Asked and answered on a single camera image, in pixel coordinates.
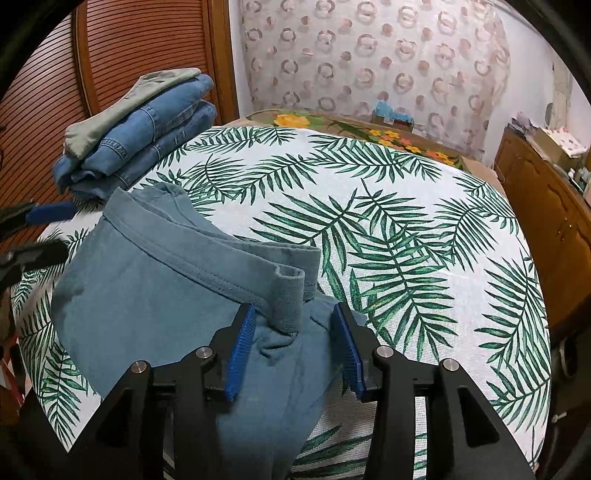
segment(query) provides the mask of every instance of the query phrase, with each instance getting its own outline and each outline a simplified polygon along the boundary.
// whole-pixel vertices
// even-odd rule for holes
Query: wooden wardrobe
[[[228,0],[86,0],[29,58],[0,102],[0,208],[60,199],[51,166],[66,127],[120,99],[140,75],[198,67],[216,123],[238,117]],[[27,229],[0,245],[35,239]]]

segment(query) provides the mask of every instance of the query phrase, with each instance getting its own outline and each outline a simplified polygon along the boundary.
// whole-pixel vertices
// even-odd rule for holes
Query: wall
[[[544,125],[546,105],[552,102],[554,78],[549,45],[539,33],[497,9],[511,49],[511,74],[505,94],[492,112],[482,162],[491,166],[505,125],[521,111]]]
[[[244,116],[252,113],[252,101],[243,60],[244,54],[240,32],[240,0],[229,1],[236,90],[240,115]],[[489,123],[485,140],[485,153],[482,159],[488,166],[491,166],[494,162],[503,136],[503,130],[505,125],[511,121],[511,117],[522,111],[533,122],[543,124],[546,105],[552,101],[554,90],[552,61],[548,53],[547,42],[533,30],[533,27],[528,28],[521,21],[500,9],[497,9],[497,13],[505,27],[505,34],[511,49],[511,75],[505,94],[495,106]],[[589,137],[591,138],[591,107],[588,110],[581,108],[581,112],[578,113],[577,110],[577,113],[573,114],[573,116],[577,119],[583,117],[587,120],[587,125],[590,125],[587,131],[589,131]]]
[[[228,0],[230,6],[230,36],[232,37],[232,56],[234,58],[234,77],[236,78],[236,95],[240,116],[247,116],[253,112],[251,91],[246,81],[246,67],[244,52],[242,51],[242,32],[240,1]]]
[[[585,147],[591,146],[591,105],[576,80],[573,80],[573,90],[570,94],[567,127]]]

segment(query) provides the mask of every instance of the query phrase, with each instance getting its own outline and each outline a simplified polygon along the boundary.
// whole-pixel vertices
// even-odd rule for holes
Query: floral blanket
[[[456,358],[535,461],[550,396],[545,307],[515,214],[489,184],[408,150],[272,126],[212,128],[135,188],[160,181],[181,185],[199,212],[239,238],[322,249],[320,289],[367,314],[380,341],[407,357],[432,364]],[[83,204],[42,238],[64,239],[71,259],[100,209]],[[51,324],[63,270],[25,273],[12,305],[33,388],[69,448],[100,398]],[[289,478],[361,478],[374,414],[374,405],[339,387]],[[416,421],[420,479],[420,398]]]

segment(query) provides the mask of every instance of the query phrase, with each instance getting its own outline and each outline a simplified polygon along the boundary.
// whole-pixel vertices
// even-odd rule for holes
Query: cabinet door
[[[547,303],[548,324],[560,323],[591,293],[591,225],[587,216],[569,215],[558,240],[560,252],[554,257]]]
[[[563,290],[569,282],[557,271],[558,257],[564,251],[570,232],[569,217],[574,209],[559,184],[560,178],[550,165],[537,156],[529,155],[521,163],[521,209],[515,211],[534,259],[544,295],[548,321],[557,323],[565,310]]]
[[[495,157],[494,170],[496,171],[499,181],[504,184],[506,182],[507,175],[514,164],[516,146],[515,141],[512,138],[513,135],[505,133],[501,146]]]

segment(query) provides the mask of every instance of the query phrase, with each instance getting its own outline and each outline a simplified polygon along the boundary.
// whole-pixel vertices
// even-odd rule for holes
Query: green palm leaf
[[[192,150],[190,144],[184,144],[178,147],[173,152],[169,153],[166,157],[158,162],[156,169],[170,167],[176,160],[177,163],[181,161],[181,158],[185,157]]]
[[[56,235],[55,238],[63,236],[61,231],[58,232],[59,234]],[[68,263],[70,263],[70,261],[72,261],[72,258],[74,257],[74,255],[76,255],[76,252],[82,244],[82,241],[86,238],[86,236],[89,233],[89,228],[83,228],[80,231],[74,231],[72,235],[67,235],[65,238],[62,238],[62,240],[68,247],[68,259],[64,263],[52,265],[50,267],[42,268],[41,270],[39,270],[37,277],[39,288],[45,286],[45,284],[49,282],[51,282],[51,285],[53,286],[55,279],[59,278],[64,273],[64,268]]]
[[[370,193],[364,180],[362,183],[366,196],[357,197],[360,202],[355,208],[362,209],[361,215],[369,220],[370,235],[379,226],[382,236],[399,239],[406,253],[428,255],[436,264],[446,265],[445,243],[428,225],[431,220],[421,211],[423,206],[412,205],[414,198],[397,197],[396,193],[382,195],[383,190]]]
[[[264,145],[283,145],[297,136],[295,128],[286,127],[256,127],[256,138]]]
[[[488,359],[499,379],[489,382],[496,399],[492,404],[510,425],[529,429],[549,408],[550,351],[543,327],[544,300],[532,260],[524,251],[521,262],[491,260],[489,275],[490,313],[483,316],[491,326],[475,331],[489,336],[481,348],[492,352]]]
[[[489,221],[499,223],[500,228],[509,228],[510,233],[519,233],[519,223],[509,202],[489,183],[470,174],[462,173],[454,177],[465,193],[475,200],[478,215]]]
[[[287,479],[323,478],[343,473],[348,474],[348,476],[340,476],[339,480],[353,478],[362,479],[363,472],[353,476],[350,476],[350,473],[354,470],[365,467],[367,457],[364,452],[360,452],[363,457],[359,459],[346,460],[344,462],[331,462],[331,460],[336,460],[338,456],[346,454],[360,445],[367,444],[371,441],[372,436],[362,435],[335,443],[334,438],[340,428],[341,425],[337,425],[326,432],[319,433],[318,435],[309,438],[300,450],[297,459],[294,461],[293,466],[287,475]],[[416,435],[415,444],[420,442],[424,443],[425,438],[426,434],[424,433]],[[415,471],[425,468],[426,457],[426,449],[420,448],[415,452]]]
[[[35,309],[24,315],[17,325],[22,359],[35,391],[41,388],[46,354],[55,338],[49,315],[50,304],[49,295],[45,291],[35,304]]]
[[[357,140],[347,137],[336,137],[334,135],[310,135],[310,143],[314,149],[318,151],[337,151],[349,148],[350,145],[354,144]]]
[[[489,183],[467,173],[462,173],[453,179],[465,193],[473,198],[488,198],[493,196],[493,190],[496,191]]]
[[[362,311],[372,313],[371,325],[392,348],[401,345],[404,353],[416,337],[417,360],[428,347],[439,361],[438,345],[451,347],[449,338],[457,336],[450,328],[456,321],[444,314],[451,308],[449,300],[453,300],[445,293],[449,289],[444,285],[446,279],[432,275],[444,266],[433,264],[428,255],[409,252],[405,239],[389,237],[384,231],[381,233],[381,238],[358,235],[363,237],[362,252],[351,253],[365,260],[351,265],[357,272],[368,273],[356,274],[358,280],[373,282],[371,288],[361,292],[361,297],[368,298]],[[394,336],[385,336],[385,327],[400,312]]]
[[[404,166],[414,176],[419,175],[423,180],[429,178],[431,181],[438,180],[441,177],[441,168],[436,161],[416,154],[405,154],[401,156],[404,158]]]
[[[71,445],[74,441],[72,425],[80,421],[78,412],[81,402],[77,391],[88,394],[88,383],[80,380],[80,372],[57,339],[49,349],[44,373],[41,389],[38,391],[41,404],[60,440]]]
[[[318,153],[310,159],[315,165],[337,169],[338,173],[352,173],[353,177],[368,179],[378,176],[377,181],[386,175],[391,181],[396,176],[404,178],[404,173],[437,180],[441,168],[437,162],[412,153],[400,152],[376,144],[353,138],[332,135],[311,135],[311,143]]]
[[[312,153],[309,160],[312,165],[334,169],[337,173],[349,173],[352,177],[368,179],[377,176],[376,181],[388,175],[393,182],[396,177],[404,178],[404,174],[408,173],[405,168],[408,155],[353,139],[348,139],[346,148],[319,150]]]
[[[258,143],[256,138],[255,128],[225,128],[216,130],[215,135],[197,137],[195,142],[190,144],[190,149],[199,153],[237,153]]]
[[[219,134],[223,133],[224,130],[226,130],[227,127],[211,127],[207,130],[205,130],[205,132],[200,133],[196,140],[203,140],[205,138],[212,138],[212,137],[216,137]]]
[[[100,199],[80,200],[74,197],[70,201],[76,206],[79,213],[98,212],[103,208],[103,201]]]
[[[332,239],[340,259],[341,272],[344,272],[346,268],[345,244],[359,251],[359,242],[354,232],[365,234],[365,230],[359,225],[359,221],[362,219],[361,215],[353,211],[356,194],[357,190],[351,194],[347,204],[341,206],[332,197],[329,197],[327,203],[309,195],[311,201],[306,202],[284,193],[292,206],[269,203],[274,211],[265,211],[264,213],[271,220],[255,218],[255,221],[265,229],[251,228],[251,230],[272,242],[313,243],[316,245],[316,239],[318,239],[322,244],[323,272],[327,271],[330,263]]]
[[[237,195],[240,203],[243,203],[247,195],[250,195],[251,205],[254,204],[257,192],[265,197],[267,188],[274,192],[278,188],[282,192],[285,188],[303,189],[303,183],[310,181],[316,183],[310,174],[316,174],[316,170],[307,165],[307,161],[298,155],[273,155],[272,158],[263,160],[260,164],[246,171],[246,176],[240,179]]]
[[[437,219],[444,220],[435,226],[442,232],[439,238],[447,249],[447,258],[452,264],[460,263],[464,270],[474,270],[476,255],[493,248],[496,240],[490,233],[490,227],[483,220],[479,205],[474,200],[468,202],[450,199],[436,204],[441,207],[437,211]]]
[[[240,152],[254,144],[278,145],[289,142],[297,135],[293,128],[282,127],[227,127],[200,135],[188,145],[191,151],[225,154]]]
[[[15,316],[18,316],[21,313],[22,308],[27,302],[29,296],[31,296],[31,292],[33,292],[33,287],[39,280],[39,276],[39,270],[24,272],[22,274],[21,281],[12,286],[11,303]]]
[[[223,203],[226,199],[234,199],[239,192],[236,184],[243,166],[240,162],[211,155],[177,178],[194,204],[202,205],[204,200],[209,199]]]

